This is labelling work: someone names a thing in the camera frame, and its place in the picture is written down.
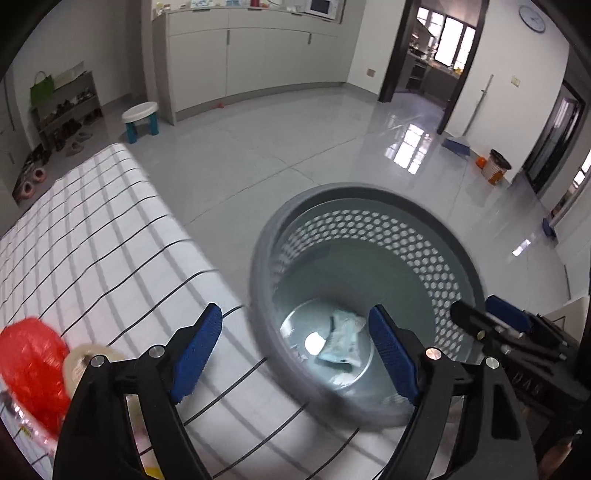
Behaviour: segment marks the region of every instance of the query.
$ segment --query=blue gripper pad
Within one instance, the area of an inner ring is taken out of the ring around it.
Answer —
[[[175,403],[179,403],[183,397],[195,390],[195,385],[221,333],[222,311],[220,307],[213,305],[203,319],[201,328],[174,367],[174,382],[170,396]]]
[[[396,390],[416,405],[420,394],[417,366],[378,308],[369,311],[368,324],[369,334]]]
[[[491,295],[486,299],[484,305],[488,313],[502,320],[518,332],[531,332],[532,324],[530,319],[520,309],[511,305],[511,303],[500,299],[496,295]]]

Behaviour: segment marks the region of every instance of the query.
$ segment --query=red plastic bag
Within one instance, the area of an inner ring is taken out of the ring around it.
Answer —
[[[60,336],[35,317],[0,332],[0,375],[14,398],[56,438],[70,406],[61,373],[68,353]]]

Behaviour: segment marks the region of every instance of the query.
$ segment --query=blue stool leg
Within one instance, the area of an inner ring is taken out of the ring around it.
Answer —
[[[149,117],[150,119],[150,133],[152,135],[158,135],[158,117],[155,113],[152,113]]]
[[[138,141],[138,134],[134,123],[131,122],[130,124],[125,124],[125,127],[127,128],[127,138],[129,143],[136,143]]]

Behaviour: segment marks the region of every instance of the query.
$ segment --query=trash can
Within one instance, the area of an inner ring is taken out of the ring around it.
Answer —
[[[506,161],[503,155],[497,150],[491,150],[488,161],[482,169],[482,175],[491,185],[496,185],[503,178],[505,172],[511,168],[510,163]]]
[[[478,356],[449,316],[460,299],[483,311],[470,256],[431,213],[387,190],[331,184],[288,201],[259,237],[249,293],[252,331],[277,383],[308,410],[358,426],[401,426],[413,410],[365,326],[374,305],[426,347],[458,361]],[[356,362],[321,358],[336,312],[358,319]]]

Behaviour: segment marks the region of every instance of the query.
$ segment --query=white stool seat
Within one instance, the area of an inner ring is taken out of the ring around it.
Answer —
[[[131,107],[129,110],[125,111],[123,115],[121,115],[121,118],[123,123],[130,124],[131,122],[136,122],[137,120],[146,118],[157,111],[158,104],[156,102],[145,102]]]

